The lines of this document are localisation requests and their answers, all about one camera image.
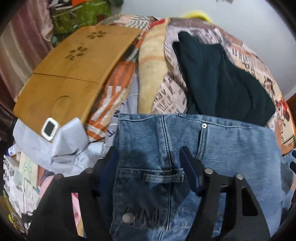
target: dark green garment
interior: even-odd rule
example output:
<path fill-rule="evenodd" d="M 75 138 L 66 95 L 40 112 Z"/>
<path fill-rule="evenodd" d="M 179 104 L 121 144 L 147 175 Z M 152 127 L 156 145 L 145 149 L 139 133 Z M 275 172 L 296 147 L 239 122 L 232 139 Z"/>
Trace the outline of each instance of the dark green garment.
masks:
<path fill-rule="evenodd" d="M 189 90 L 187 114 L 265 126 L 275 106 L 258 80 L 234 66 L 220 44 L 200 43 L 186 32 L 178 36 L 173 48 Z"/>

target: pink object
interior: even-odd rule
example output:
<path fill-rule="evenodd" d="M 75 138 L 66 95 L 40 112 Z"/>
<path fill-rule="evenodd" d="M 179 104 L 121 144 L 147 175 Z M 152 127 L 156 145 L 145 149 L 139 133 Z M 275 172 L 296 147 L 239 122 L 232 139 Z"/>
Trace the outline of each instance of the pink object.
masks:
<path fill-rule="evenodd" d="M 39 193 L 39 198 L 42 198 L 46 189 L 50 185 L 52 179 L 54 176 L 49 176 L 47 177 L 44 182 L 41 185 L 40 188 L 40 193 Z M 74 219 L 75 219 L 75 225 L 77 227 L 80 218 L 81 218 L 81 212 L 80 212 L 80 205 L 79 205 L 79 200 L 78 200 L 78 193 L 72 193 L 72 204 L 73 204 L 73 213 L 74 213 Z"/>

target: denim fabric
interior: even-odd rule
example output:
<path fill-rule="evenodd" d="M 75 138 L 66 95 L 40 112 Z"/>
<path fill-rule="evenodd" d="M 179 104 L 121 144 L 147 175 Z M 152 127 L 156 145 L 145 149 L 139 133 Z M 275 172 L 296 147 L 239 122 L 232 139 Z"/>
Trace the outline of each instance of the denim fabric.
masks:
<path fill-rule="evenodd" d="M 204 115 L 121 114 L 115 146 L 119 162 L 113 187 L 113 240 L 185 240 L 201 198 L 190 190 L 180 166 L 187 146 L 205 167 L 218 174 L 241 173 L 253 190 L 271 235 L 283 205 L 290 205 L 295 158 L 281 158 L 272 130 Z M 213 236 L 221 230 L 225 195 L 221 195 Z M 136 219 L 124 224 L 131 212 Z"/>

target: white cloth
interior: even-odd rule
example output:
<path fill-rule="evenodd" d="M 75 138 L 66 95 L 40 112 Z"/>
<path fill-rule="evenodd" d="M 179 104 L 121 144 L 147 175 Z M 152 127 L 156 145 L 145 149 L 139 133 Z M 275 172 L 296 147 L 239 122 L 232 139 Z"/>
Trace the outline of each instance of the white cloth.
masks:
<path fill-rule="evenodd" d="M 53 142 L 48 142 L 32 131 L 20 119 L 15 124 L 13 136 L 19 148 L 33 162 L 65 177 L 80 174 L 93 167 L 102 157 L 102 142 L 90 143 L 84 126 L 74 118 L 58 129 Z"/>

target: pink curtain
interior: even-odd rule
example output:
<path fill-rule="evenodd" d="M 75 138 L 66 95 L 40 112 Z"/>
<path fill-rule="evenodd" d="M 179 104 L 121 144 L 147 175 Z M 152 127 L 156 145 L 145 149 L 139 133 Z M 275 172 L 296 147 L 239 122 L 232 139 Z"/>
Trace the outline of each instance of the pink curtain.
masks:
<path fill-rule="evenodd" d="M 52 49 L 47 0 L 27 0 L 0 37 L 0 140 L 7 139 L 13 99 Z"/>

